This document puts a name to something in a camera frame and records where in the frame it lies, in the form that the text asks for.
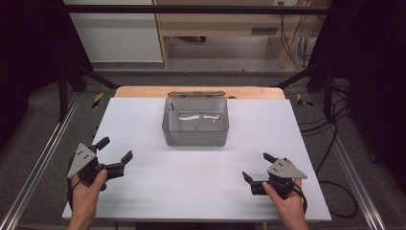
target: hand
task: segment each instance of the hand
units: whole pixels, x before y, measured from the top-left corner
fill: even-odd
[[[295,178],[294,181],[296,185],[302,187],[302,180],[300,178]],[[307,223],[305,222],[305,211],[302,197],[300,195],[292,192],[287,199],[282,199],[275,189],[268,183],[263,182],[262,186],[277,207],[280,218],[286,229],[308,229]]]
[[[89,229],[96,216],[99,193],[107,178],[107,170],[102,170],[97,175],[92,185],[87,186],[84,181],[80,182],[76,174],[72,177],[72,187],[78,184],[73,191],[72,218],[68,230]]]

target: white table surface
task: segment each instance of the white table surface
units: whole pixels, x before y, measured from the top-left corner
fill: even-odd
[[[165,99],[112,98],[95,143],[103,164],[132,150],[124,177],[107,182],[97,218],[126,221],[268,221],[279,219],[268,196],[252,195],[242,171],[267,179],[262,154],[287,157],[303,180],[307,220],[331,220],[288,100],[228,100],[230,129],[224,147],[169,147],[162,130]],[[71,217],[69,205],[62,216]]]

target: gripper camera mount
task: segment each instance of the gripper camera mount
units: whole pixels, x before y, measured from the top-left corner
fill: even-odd
[[[244,180],[251,185],[253,195],[266,195],[262,187],[262,182],[266,182],[277,191],[282,199],[287,199],[294,190],[293,178],[307,179],[307,175],[289,164],[286,158],[275,158],[268,153],[264,153],[263,158],[272,163],[267,170],[269,175],[268,180],[254,181],[251,176],[242,172]]]
[[[69,205],[72,206],[72,195],[73,188],[71,184],[71,179],[75,174],[79,175],[80,182],[84,181],[85,184],[91,185],[98,173],[101,170],[107,170],[107,179],[114,179],[117,177],[124,176],[125,165],[132,159],[132,151],[130,150],[122,159],[121,162],[104,165],[100,164],[97,156],[97,150],[103,149],[110,139],[108,137],[102,138],[96,145],[86,147],[84,144],[80,143],[78,149],[75,151],[75,155],[71,157],[68,164],[68,200]],[[106,189],[105,183],[101,187],[101,191]]]

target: white cabinet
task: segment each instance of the white cabinet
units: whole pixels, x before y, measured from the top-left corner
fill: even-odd
[[[64,0],[68,4],[152,5],[150,0]],[[155,15],[71,13],[87,56],[95,62],[162,62]]]

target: black curtain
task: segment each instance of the black curtain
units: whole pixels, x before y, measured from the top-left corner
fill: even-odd
[[[334,1],[346,6],[360,1]],[[349,102],[377,162],[406,193],[406,1],[366,0],[350,22],[329,68],[350,82]],[[345,17],[327,17],[313,52],[316,61]]]
[[[93,70],[67,12],[45,11],[62,0],[2,1],[0,7],[0,148],[27,110],[29,95],[57,81],[69,59]],[[81,78],[79,73],[71,73]]]

